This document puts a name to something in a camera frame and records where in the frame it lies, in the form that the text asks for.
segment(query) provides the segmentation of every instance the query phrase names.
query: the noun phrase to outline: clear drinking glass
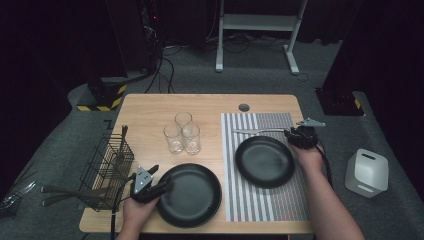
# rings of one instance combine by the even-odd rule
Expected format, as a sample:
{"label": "clear drinking glass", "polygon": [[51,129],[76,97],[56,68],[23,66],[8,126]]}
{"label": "clear drinking glass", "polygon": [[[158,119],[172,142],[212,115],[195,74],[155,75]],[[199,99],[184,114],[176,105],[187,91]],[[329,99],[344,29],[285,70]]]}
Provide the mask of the clear drinking glass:
{"label": "clear drinking glass", "polygon": [[178,124],[171,123],[163,128],[163,134],[168,142],[168,149],[171,153],[180,153],[184,149],[183,136]]}
{"label": "clear drinking glass", "polygon": [[182,129],[184,147],[187,153],[196,154],[200,151],[200,128],[196,124],[185,125]]}
{"label": "clear drinking glass", "polygon": [[175,122],[180,125],[181,129],[183,129],[185,125],[191,124],[192,121],[193,117],[188,112],[180,112],[175,115]]}

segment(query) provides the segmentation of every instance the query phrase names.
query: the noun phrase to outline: black plate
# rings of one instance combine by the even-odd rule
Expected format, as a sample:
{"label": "black plate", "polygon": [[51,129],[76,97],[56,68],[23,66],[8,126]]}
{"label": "black plate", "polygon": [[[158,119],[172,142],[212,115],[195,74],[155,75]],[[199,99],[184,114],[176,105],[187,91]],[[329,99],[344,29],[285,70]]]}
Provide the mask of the black plate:
{"label": "black plate", "polygon": [[236,165],[249,182],[262,188],[275,188],[293,176],[295,164],[282,142],[267,136],[244,140],[236,150]]}
{"label": "black plate", "polygon": [[186,163],[166,172],[159,182],[171,176],[167,192],[157,210],[169,224],[180,228],[200,226],[211,219],[221,204],[221,185],[206,167]]}

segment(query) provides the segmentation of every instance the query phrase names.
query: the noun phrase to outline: black and white striped mat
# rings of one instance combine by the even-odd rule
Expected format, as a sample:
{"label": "black and white striped mat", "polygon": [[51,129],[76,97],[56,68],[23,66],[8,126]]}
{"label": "black and white striped mat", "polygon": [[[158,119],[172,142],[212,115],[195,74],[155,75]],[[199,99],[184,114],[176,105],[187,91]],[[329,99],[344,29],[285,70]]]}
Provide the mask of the black and white striped mat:
{"label": "black and white striped mat", "polygon": [[[222,113],[222,142],[225,172],[227,222],[309,221],[306,188],[302,171],[296,162],[293,177],[281,187],[263,189],[242,178],[234,155],[237,147],[252,135],[232,132],[233,129],[290,128],[289,113]],[[287,144],[282,132],[260,133]]]}

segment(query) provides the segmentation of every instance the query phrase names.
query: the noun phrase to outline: black wire basket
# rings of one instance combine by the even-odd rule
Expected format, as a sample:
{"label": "black wire basket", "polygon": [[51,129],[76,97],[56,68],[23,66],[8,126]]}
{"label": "black wire basket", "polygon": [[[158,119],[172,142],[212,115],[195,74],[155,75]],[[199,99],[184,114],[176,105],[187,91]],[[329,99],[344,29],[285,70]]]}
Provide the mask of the black wire basket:
{"label": "black wire basket", "polygon": [[122,141],[121,135],[102,137],[81,174],[79,190],[107,190],[102,198],[80,198],[81,201],[95,211],[111,210],[115,196],[119,194],[119,199],[122,197],[119,188],[127,181],[133,160],[134,154],[127,142]]}

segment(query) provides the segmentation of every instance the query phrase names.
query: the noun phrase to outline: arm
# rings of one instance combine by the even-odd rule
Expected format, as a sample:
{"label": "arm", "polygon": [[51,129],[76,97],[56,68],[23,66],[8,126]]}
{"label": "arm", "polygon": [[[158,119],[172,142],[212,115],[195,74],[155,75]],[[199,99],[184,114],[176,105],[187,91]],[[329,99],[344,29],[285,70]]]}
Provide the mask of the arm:
{"label": "arm", "polygon": [[317,149],[292,148],[306,180],[312,226],[318,239],[365,239],[352,215],[337,197],[321,171],[323,159]]}
{"label": "arm", "polygon": [[146,223],[158,200],[159,198],[156,198],[146,204],[138,203],[132,198],[125,200],[124,223],[117,239],[138,239],[144,223]]}

